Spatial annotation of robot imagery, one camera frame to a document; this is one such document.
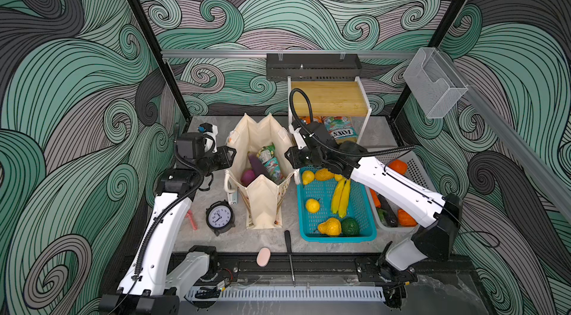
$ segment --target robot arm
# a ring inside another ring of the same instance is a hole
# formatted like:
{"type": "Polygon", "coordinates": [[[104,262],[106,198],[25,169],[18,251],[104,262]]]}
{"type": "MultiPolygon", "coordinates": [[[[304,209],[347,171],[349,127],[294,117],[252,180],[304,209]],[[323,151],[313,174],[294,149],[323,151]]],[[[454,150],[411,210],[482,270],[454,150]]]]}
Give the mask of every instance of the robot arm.
{"type": "Polygon", "coordinates": [[[410,151],[414,146],[369,153],[352,141],[337,145],[323,124],[311,122],[306,125],[298,118],[293,106],[295,92],[305,97],[311,111],[309,99],[303,91],[292,90],[289,104],[295,120],[289,126],[289,131],[294,135],[297,146],[289,148],[285,157],[294,169],[306,165],[327,168],[332,173],[341,174],[375,190],[418,222],[415,233],[389,249],[383,262],[398,270],[405,270],[410,264],[427,257],[447,260],[460,229],[460,198],[454,194],[445,197],[425,189],[387,168],[374,156],[410,151]]]}
{"type": "Polygon", "coordinates": [[[176,313],[180,302],[178,295],[186,294],[209,271],[209,254],[195,251],[187,254],[184,261],[167,274],[176,235],[199,183],[213,171],[232,166],[236,150],[226,146],[217,148],[217,134],[217,126],[205,123],[198,133],[184,133],[176,139],[176,169],[165,170],[161,175],[143,241],[119,283],[117,293],[103,295],[100,313],[165,313],[165,309],[176,313]]]}

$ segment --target alarm clock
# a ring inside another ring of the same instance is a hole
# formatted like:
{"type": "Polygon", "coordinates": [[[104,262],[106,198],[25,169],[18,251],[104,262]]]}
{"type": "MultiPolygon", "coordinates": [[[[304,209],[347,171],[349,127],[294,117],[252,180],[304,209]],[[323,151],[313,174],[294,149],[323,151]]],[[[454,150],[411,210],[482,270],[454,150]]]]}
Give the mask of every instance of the alarm clock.
{"type": "Polygon", "coordinates": [[[228,201],[213,203],[206,210],[206,224],[218,235],[234,227],[234,212],[228,201]]]}

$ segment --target screwdriver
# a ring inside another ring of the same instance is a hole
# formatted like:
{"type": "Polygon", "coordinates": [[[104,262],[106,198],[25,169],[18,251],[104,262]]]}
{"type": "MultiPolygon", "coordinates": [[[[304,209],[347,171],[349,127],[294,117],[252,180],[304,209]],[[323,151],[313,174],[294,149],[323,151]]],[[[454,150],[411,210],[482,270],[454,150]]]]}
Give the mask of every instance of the screwdriver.
{"type": "Polygon", "coordinates": [[[289,235],[289,230],[284,232],[285,247],[287,248],[287,255],[289,256],[289,267],[291,268],[291,281],[294,282],[295,286],[295,276],[294,276],[294,264],[291,262],[291,236],[289,235]]]}

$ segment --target gray marble tabletop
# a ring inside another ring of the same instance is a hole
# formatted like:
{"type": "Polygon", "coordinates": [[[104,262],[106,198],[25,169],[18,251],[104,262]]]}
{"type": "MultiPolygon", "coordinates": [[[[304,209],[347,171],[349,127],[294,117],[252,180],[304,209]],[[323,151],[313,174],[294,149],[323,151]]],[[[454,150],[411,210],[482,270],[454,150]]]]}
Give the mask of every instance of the gray marble tabletop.
{"type": "MultiPolygon", "coordinates": [[[[224,144],[225,138],[236,126],[241,117],[194,117],[189,131],[194,131],[201,123],[208,122],[218,125],[218,143],[224,144]]],[[[285,117],[277,117],[282,124],[287,122],[285,117]]],[[[354,120],[355,127],[360,128],[361,120],[354,120]]],[[[367,132],[361,140],[366,146],[396,146],[387,122],[383,117],[372,117],[367,125],[367,132]]],[[[198,191],[191,206],[198,230],[193,230],[188,219],[184,219],[175,242],[175,252],[186,252],[193,245],[209,245],[217,248],[218,252],[258,252],[262,247],[268,247],[271,252],[285,252],[286,244],[284,231],[291,233],[292,250],[294,252],[381,252],[387,242],[399,241],[402,233],[388,233],[377,230],[377,237],[370,242],[361,243],[319,243],[307,242],[299,231],[297,212],[296,185],[291,181],[282,204],[283,228],[246,230],[246,206],[239,198],[238,204],[232,205],[236,226],[218,237],[206,224],[206,209],[217,201],[226,199],[223,188],[224,171],[214,172],[214,182],[206,192],[198,191]]]]}

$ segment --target gray plastic basket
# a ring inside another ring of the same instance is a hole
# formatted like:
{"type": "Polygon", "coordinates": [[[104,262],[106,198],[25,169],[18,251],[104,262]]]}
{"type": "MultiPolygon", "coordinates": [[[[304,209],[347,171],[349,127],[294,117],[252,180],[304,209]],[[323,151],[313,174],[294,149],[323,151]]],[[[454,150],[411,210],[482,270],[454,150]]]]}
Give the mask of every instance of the gray plastic basket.
{"type": "MultiPolygon", "coordinates": [[[[394,148],[394,147],[369,148],[368,151],[375,152],[378,150],[392,149],[392,148],[394,148]]],[[[376,158],[380,162],[382,162],[383,164],[386,164],[389,161],[393,160],[395,157],[397,157],[399,154],[402,154],[402,153],[403,152],[397,152],[397,153],[392,153],[392,154],[379,155],[379,156],[376,156],[376,158]]],[[[407,172],[404,174],[404,176],[406,176],[410,181],[412,181],[416,184],[419,184],[420,186],[422,186],[425,189],[436,191],[434,184],[432,183],[430,177],[428,177],[428,175],[426,174],[426,171],[424,170],[423,165],[420,163],[420,160],[418,159],[418,157],[416,157],[414,151],[411,151],[411,152],[404,154],[404,156],[400,157],[399,160],[406,162],[408,164],[408,169],[407,169],[407,172]]],[[[375,220],[375,225],[377,226],[378,229],[382,229],[385,232],[400,232],[400,233],[406,233],[406,232],[412,231],[412,229],[414,227],[402,227],[399,225],[398,227],[393,228],[393,227],[387,227],[384,224],[382,224],[381,219],[379,219],[379,215],[377,214],[377,211],[375,209],[375,202],[373,201],[373,197],[371,196],[371,191],[369,190],[368,187],[365,187],[365,190],[367,191],[367,196],[369,198],[369,204],[371,205],[371,208],[373,211],[373,219],[375,220]]],[[[389,202],[390,208],[392,208],[396,214],[400,207],[398,207],[392,201],[389,201],[389,200],[387,200],[387,201],[389,202]]]]}

